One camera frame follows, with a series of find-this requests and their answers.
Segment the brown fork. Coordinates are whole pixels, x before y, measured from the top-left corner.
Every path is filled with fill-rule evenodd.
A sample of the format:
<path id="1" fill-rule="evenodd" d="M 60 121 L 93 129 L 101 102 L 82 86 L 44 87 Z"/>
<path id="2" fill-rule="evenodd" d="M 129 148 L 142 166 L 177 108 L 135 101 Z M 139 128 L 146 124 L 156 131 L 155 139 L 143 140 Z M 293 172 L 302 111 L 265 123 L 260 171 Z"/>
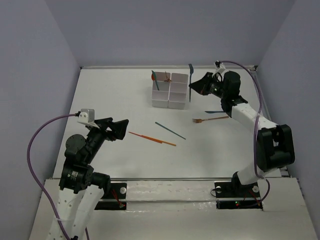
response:
<path id="1" fill-rule="evenodd" d="M 171 80 L 166 71 L 165 71 L 165 80 Z"/>

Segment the teal spoon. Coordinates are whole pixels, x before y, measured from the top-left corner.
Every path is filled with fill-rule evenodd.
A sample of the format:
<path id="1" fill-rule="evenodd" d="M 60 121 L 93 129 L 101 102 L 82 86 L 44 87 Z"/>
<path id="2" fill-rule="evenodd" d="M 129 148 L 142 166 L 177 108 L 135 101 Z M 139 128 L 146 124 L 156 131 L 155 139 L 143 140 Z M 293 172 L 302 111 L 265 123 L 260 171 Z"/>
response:
<path id="1" fill-rule="evenodd" d="M 156 81 L 154 81 L 154 82 L 155 82 L 155 85 L 156 85 L 156 89 L 159 91 L 160 88 L 159 88 L 158 81 L 157 81 L 157 75 L 156 75 Z"/>

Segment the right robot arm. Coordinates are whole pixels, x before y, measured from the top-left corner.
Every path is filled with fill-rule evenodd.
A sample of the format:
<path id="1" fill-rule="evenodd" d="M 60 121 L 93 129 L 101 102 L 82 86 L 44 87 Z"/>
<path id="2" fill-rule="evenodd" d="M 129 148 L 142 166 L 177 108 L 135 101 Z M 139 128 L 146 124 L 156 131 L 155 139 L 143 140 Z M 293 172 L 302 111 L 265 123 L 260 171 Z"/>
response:
<path id="1" fill-rule="evenodd" d="M 212 72 L 190 83 L 189 88 L 198 94 L 220 98 L 221 108 L 230 118 L 242 124 L 253 134 L 253 162 L 233 174 L 230 190 L 242 196 L 254 184 L 275 169 L 295 162 L 292 130 L 287 124 L 276 124 L 255 111 L 240 95 L 241 77 L 227 71 L 220 80 Z"/>

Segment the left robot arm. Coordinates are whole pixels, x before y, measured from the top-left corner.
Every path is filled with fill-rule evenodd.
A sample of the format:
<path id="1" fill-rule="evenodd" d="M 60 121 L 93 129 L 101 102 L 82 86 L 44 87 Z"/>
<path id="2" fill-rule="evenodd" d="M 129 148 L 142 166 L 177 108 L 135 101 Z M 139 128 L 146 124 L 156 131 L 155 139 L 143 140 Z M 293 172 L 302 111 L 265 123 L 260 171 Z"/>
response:
<path id="1" fill-rule="evenodd" d="M 123 140 L 129 120 L 114 122 L 111 117 L 85 124 L 87 136 L 74 134 L 65 143 L 65 161 L 59 181 L 57 213 L 47 235 L 48 240 L 64 240 L 64 233 L 72 240 L 81 240 L 99 200 L 111 194 L 120 208 L 112 188 L 111 178 L 95 172 L 91 162 L 105 141 Z"/>

